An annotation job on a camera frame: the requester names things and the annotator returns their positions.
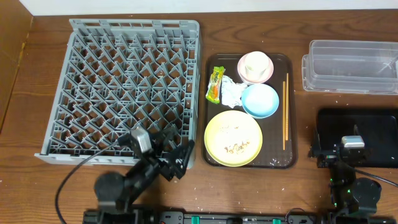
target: wooden chopstick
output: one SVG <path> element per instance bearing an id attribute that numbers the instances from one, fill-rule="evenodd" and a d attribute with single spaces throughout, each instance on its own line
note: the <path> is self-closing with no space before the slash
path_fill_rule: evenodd
<path id="1" fill-rule="evenodd" d="M 289 140 L 289 74 L 286 73 L 286 112 L 285 112 L 285 140 Z"/>
<path id="2" fill-rule="evenodd" d="M 282 109 L 283 109 L 283 112 L 282 112 L 282 116 L 283 116 L 283 118 L 282 118 L 282 126 L 283 126 L 283 146 L 284 146 L 284 150 L 285 150 L 285 122 L 286 122 L 286 120 L 285 120 L 285 117 L 286 117 L 286 110 L 285 110 L 285 104 L 286 104 L 286 82 L 284 81 L 283 82 L 283 100 L 282 100 Z"/>

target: crumpled napkin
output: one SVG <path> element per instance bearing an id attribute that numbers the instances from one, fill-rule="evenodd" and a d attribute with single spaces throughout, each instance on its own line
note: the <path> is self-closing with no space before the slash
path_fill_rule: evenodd
<path id="1" fill-rule="evenodd" d="M 245 83 L 235 83 L 230 77 L 223 75 L 221 81 L 221 103 L 230 108 L 242 106 L 242 93 L 247 87 Z"/>

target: cable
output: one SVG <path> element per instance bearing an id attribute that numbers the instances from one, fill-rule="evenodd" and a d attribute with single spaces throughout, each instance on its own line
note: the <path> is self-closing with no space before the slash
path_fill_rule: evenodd
<path id="1" fill-rule="evenodd" d="M 359 173 L 359 174 L 363 174 L 363 175 L 366 175 L 366 176 L 368 176 L 368 177 L 372 177 L 372 178 L 375 178 L 375 179 L 377 179 L 377 180 L 384 181 L 385 183 L 391 184 L 391 185 L 393 185 L 393 186 L 395 186 L 395 187 L 398 187 L 398 184 L 395 183 L 395 182 L 393 182 L 393 181 L 391 181 L 391 180 L 387 180 L 387 179 L 384 179 L 384 178 L 382 178 L 382 177 L 379 177 L 378 175 L 370 174 L 370 173 L 368 173 L 368 172 L 355 169 L 354 167 L 351 167 L 350 165 L 348 165 L 346 162 L 344 162 L 344 161 L 342 161 L 342 160 L 340 160 L 340 161 L 341 161 L 346 167 L 352 169 L 353 171 L 355 171 L 355 172 L 357 172 L 357 173 Z"/>
<path id="2" fill-rule="evenodd" d="M 302 209 L 302 208 L 292 208 L 292 209 L 290 209 L 290 210 L 286 213 L 286 216 L 285 216 L 285 222 L 286 222 L 286 223 L 289 223 L 289 221 L 288 221 L 287 218 L 289 217 L 290 213 L 291 213 L 293 210 L 301 210 L 301 211 L 305 212 L 305 210 Z M 312 222 L 313 224 L 315 224 L 315 221 L 310 217 L 310 215 L 307 215 L 307 217 L 311 220 L 311 222 Z"/>
<path id="3" fill-rule="evenodd" d="M 118 142 L 114 142 L 111 145 L 109 145 L 108 147 L 101 149 L 100 151 L 98 151 L 97 153 L 95 153 L 94 155 L 88 157 L 87 159 L 81 161 L 78 165 L 75 166 L 75 168 L 73 168 L 69 174 L 64 178 L 64 180 L 62 181 L 61 185 L 59 186 L 58 190 L 57 190 L 57 194 L 55 194 L 55 209 L 57 211 L 58 214 L 58 218 L 60 219 L 61 223 L 63 224 L 67 224 L 66 221 L 63 219 L 60 208 L 58 206 L 58 199 L 61 193 L 61 190 L 63 188 L 63 186 L 67 183 L 68 179 L 76 172 L 76 170 L 78 170 L 83 164 L 85 164 L 86 162 L 88 162 L 89 160 L 91 160 L 92 158 L 98 156 L 99 154 L 101 154 L 102 152 L 108 150 L 109 148 L 115 146 Z"/>

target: blue bowl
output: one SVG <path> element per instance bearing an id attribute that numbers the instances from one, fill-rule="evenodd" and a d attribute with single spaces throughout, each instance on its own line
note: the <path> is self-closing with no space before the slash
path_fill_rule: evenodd
<path id="1" fill-rule="evenodd" d="M 242 105 L 247 114 L 262 119 L 275 113 L 279 106 L 279 97 L 271 86 L 255 84 L 243 91 Z"/>

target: dish rack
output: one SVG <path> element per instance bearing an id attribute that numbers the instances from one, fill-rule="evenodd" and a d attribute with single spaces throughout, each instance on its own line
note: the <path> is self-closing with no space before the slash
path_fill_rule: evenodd
<path id="1" fill-rule="evenodd" d="M 195 140 L 200 79 L 196 21 L 70 19 L 73 33 L 41 153 L 51 164 L 78 164 L 132 128 L 178 135 L 167 150 Z M 134 165 L 114 146 L 88 164 Z M 193 165 L 195 154 L 190 158 Z"/>

